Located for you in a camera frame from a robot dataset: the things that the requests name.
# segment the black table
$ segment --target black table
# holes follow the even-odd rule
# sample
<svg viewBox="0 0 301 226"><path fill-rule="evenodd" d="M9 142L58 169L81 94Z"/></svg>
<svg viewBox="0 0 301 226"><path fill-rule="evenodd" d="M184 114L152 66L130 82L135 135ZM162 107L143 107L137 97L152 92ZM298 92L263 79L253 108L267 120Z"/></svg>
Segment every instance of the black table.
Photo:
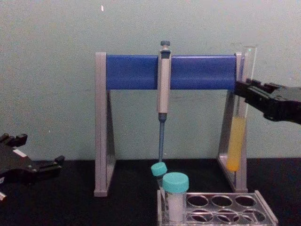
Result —
<svg viewBox="0 0 301 226"><path fill-rule="evenodd" d="M95 198L94 161L66 161L59 178L24 186L7 184L0 226L156 225L155 160L117 161L109 196ZM189 176L189 192L231 192L218 163L166 160L170 171ZM280 226L301 225L301 159L248 159L249 192L259 190Z"/></svg>

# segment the pipette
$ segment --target pipette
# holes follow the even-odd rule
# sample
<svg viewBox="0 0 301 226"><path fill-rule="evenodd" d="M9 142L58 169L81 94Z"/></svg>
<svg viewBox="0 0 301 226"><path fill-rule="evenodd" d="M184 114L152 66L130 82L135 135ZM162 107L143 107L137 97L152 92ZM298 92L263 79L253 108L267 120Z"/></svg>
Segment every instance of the pipette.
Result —
<svg viewBox="0 0 301 226"><path fill-rule="evenodd" d="M160 122L159 130L159 161L163 158L164 124L167 118L170 90L171 52L168 49L169 41L161 41L162 49L158 55L158 94L157 111Z"/></svg>

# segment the tube cap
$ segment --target tube cap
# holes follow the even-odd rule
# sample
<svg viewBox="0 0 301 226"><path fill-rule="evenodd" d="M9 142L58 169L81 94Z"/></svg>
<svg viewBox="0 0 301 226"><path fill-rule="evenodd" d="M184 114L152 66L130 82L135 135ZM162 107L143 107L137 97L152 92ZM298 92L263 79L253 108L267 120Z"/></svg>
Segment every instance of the tube cap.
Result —
<svg viewBox="0 0 301 226"><path fill-rule="evenodd" d="M165 163L162 161L153 164L150 169L151 169L152 174L155 177L166 174L166 172L167 172L167 167L166 167Z"/></svg>
<svg viewBox="0 0 301 226"><path fill-rule="evenodd" d="M163 176L163 189L171 193L183 193L189 188L188 176L183 173L167 173Z"/></svg>

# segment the test tube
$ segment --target test tube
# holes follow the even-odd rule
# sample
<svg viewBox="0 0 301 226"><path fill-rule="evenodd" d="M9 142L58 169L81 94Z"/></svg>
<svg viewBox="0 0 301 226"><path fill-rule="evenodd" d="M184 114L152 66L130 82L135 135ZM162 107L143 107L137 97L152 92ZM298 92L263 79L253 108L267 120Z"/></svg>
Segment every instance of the test tube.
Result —
<svg viewBox="0 0 301 226"><path fill-rule="evenodd" d="M237 81L252 79L256 60L256 47L246 46L241 56ZM246 114L248 105L242 97L236 97L236 111L233 114L229 149L227 158L227 169L232 172L239 170L241 152L246 135Z"/></svg>
<svg viewBox="0 0 301 226"><path fill-rule="evenodd" d="M183 173L167 173L163 176L163 189L167 205L167 219L177 224L186 222L186 192L188 176Z"/></svg>
<svg viewBox="0 0 301 226"><path fill-rule="evenodd" d="M150 169L151 169L153 176L156 177L156 179L157 179L157 182L158 182L158 185L159 185L159 188L161 191L161 195L162 195L163 199L165 200L165 192L162 188L162 184L163 184L162 180L163 180L163 176L167 172L167 167L166 167L165 163L161 161L161 162L157 162L157 163L153 164Z"/></svg>

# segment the pale green wall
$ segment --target pale green wall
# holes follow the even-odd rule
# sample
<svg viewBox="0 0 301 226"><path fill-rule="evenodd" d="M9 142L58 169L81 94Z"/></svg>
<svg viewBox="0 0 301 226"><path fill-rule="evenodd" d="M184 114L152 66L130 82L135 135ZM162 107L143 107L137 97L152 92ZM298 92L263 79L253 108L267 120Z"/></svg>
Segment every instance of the pale green wall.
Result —
<svg viewBox="0 0 301 226"><path fill-rule="evenodd" d="M27 133L33 159L94 158L94 54L233 54L258 46L254 78L301 86L301 3L0 1L0 132ZM166 158L215 157L225 91L172 91ZM155 91L114 91L119 159L156 158ZM249 157L301 157L300 125L249 108Z"/></svg>

